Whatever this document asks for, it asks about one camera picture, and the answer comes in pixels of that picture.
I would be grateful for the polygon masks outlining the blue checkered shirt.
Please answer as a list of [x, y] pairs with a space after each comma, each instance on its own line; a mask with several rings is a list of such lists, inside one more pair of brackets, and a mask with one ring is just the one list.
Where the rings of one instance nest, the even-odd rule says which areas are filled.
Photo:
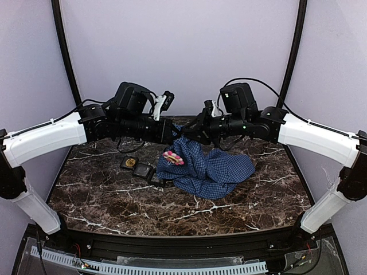
[[180, 155], [185, 164], [176, 166], [161, 155], [157, 177], [172, 180], [181, 190], [204, 199], [224, 198], [255, 172], [248, 155], [231, 155], [218, 148], [205, 154], [199, 142], [186, 137], [176, 139], [165, 151]]

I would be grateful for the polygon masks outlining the gold round brooch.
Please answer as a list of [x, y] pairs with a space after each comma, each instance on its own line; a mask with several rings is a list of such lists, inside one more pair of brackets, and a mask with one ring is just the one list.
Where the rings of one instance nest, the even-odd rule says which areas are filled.
[[136, 164], [136, 160], [134, 158], [129, 158], [125, 162], [127, 167], [134, 167]]

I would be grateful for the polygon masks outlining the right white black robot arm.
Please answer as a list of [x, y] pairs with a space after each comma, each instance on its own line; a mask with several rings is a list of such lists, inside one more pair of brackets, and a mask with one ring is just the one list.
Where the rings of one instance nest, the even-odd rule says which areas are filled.
[[217, 105], [208, 100], [203, 111], [182, 132], [202, 144], [220, 144], [230, 136], [249, 136], [271, 143], [295, 146], [342, 164], [339, 181], [303, 213], [298, 227], [315, 233], [351, 201], [366, 197], [366, 132], [344, 132], [306, 120], [289, 107], [260, 111], [249, 84], [226, 84], [220, 89], [226, 115], [215, 115]]

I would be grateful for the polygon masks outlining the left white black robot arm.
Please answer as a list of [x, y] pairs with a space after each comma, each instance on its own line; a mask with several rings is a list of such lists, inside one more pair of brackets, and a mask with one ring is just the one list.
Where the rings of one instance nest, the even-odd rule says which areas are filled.
[[10, 200], [47, 235], [60, 231], [60, 216], [32, 188], [23, 164], [62, 148], [110, 138], [128, 137], [143, 142], [172, 144], [172, 120], [161, 116], [174, 94], [157, 96], [149, 89], [122, 82], [105, 102], [86, 99], [56, 119], [7, 132], [1, 130], [1, 198]]

